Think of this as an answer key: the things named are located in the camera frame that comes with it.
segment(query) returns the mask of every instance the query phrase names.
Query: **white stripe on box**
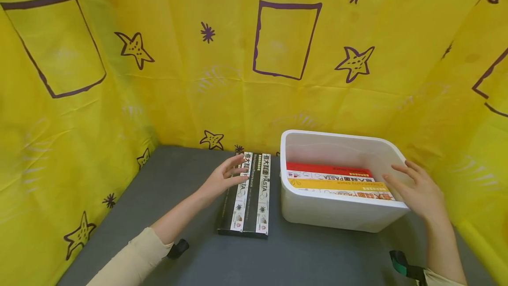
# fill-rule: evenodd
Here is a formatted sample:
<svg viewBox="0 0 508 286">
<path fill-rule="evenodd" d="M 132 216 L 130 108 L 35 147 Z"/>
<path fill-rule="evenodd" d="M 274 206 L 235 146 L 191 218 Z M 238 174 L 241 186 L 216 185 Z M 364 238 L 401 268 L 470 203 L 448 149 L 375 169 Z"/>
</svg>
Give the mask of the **white stripe on box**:
<svg viewBox="0 0 508 286">
<path fill-rule="evenodd" d="M 263 154 L 261 159 L 261 179 L 259 181 L 258 218 L 256 220 L 255 231 L 256 233 L 264 233 L 266 235 L 268 235 L 268 213 L 270 208 L 270 165 L 271 155 Z"/>
<path fill-rule="evenodd" d="M 251 152 L 245 152 L 244 157 L 246 159 L 248 158 L 248 161 L 244 162 L 241 168 L 247 168 L 247 172 L 240 173 L 240 176 L 248 177 L 250 176 L 250 169 L 253 166 L 254 154 Z M 248 188 L 249 188 L 248 179 L 244 183 L 240 183 L 238 185 L 238 189 L 236 190 L 235 208 L 233 209 L 233 218 L 231 219 L 231 227 L 230 227 L 231 230 L 243 232 L 243 224 L 245 223 L 245 204 L 247 202 Z"/>
</svg>

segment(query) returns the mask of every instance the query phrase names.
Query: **white plastic bin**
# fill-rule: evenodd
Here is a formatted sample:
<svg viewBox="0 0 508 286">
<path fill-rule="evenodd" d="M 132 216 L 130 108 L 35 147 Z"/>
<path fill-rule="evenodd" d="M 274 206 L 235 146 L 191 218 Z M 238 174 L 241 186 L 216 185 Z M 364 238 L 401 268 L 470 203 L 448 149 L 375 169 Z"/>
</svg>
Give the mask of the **white plastic bin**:
<svg viewBox="0 0 508 286">
<path fill-rule="evenodd" d="M 298 190 L 288 181 L 286 162 L 364 168 L 376 181 L 384 181 L 382 174 L 391 173 L 411 184 L 408 176 L 391 168 L 392 163 L 403 165 L 404 161 L 397 147 L 381 138 L 287 130 L 280 142 L 283 216 L 293 223 L 379 232 L 410 211 L 388 184 L 397 201 Z"/>
</svg>

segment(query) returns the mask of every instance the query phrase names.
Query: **yellow curtain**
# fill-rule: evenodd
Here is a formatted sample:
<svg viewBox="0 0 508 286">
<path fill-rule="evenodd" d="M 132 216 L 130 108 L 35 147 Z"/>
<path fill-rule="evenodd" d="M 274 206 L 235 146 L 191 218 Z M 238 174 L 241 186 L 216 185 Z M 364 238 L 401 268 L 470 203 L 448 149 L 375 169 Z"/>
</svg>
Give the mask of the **yellow curtain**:
<svg viewBox="0 0 508 286">
<path fill-rule="evenodd" d="M 275 153 L 291 128 L 394 142 L 508 271 L 508 0 L 0 3 L 6 285 L 56 283 L 158 142 Z"/>
</svg>

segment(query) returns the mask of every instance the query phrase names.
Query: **right hand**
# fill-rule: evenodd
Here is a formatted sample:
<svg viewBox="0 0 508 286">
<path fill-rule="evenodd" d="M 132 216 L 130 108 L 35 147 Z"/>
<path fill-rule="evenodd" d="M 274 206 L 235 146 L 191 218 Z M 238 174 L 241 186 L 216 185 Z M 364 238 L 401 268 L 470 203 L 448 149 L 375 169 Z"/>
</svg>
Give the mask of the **right hand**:
<svg viewBox="0 0 508 286">
<path fill-rule="evenodd" d="M 408 160 L 405 164 L 405 166 L 392 165 L 392 168 L 410 176 L 415 181 L 413 188 L 404 185 L 392 175 L 382 175 L 385 181 L 394 187 L 405 204 L 425 221 L 448 221 L 445 195 L 441 189 L 422 167 Z"/>
</svg>

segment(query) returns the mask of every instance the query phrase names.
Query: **gray table surface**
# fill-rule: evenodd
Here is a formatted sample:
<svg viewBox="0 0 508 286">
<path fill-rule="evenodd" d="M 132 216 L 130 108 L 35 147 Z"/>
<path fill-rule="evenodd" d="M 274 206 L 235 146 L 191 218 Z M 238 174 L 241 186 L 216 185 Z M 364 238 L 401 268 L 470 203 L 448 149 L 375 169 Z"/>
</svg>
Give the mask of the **gray table surface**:
<svg viewBox="0 0 508 286">
<path fill-rule="evenodd" d="M 158 147 L 96 229 L 59 286 L 87 282 L 144 228 L 199 188 L 231 152 Z M 181 233 L 190 249 L 164 259 L 143 285 L 414 285 L 392 268 L 388 252 L 425 265 L 425 230 L 412 213 L 380 233 L 289 223 L 280 211 L 280 163 L 272 160 L 268 240 L 220 236 L 215 219 L 223 198 Z M 495 285 L 464 241 L 459 249 L 469 285 Z"/>
</svg>

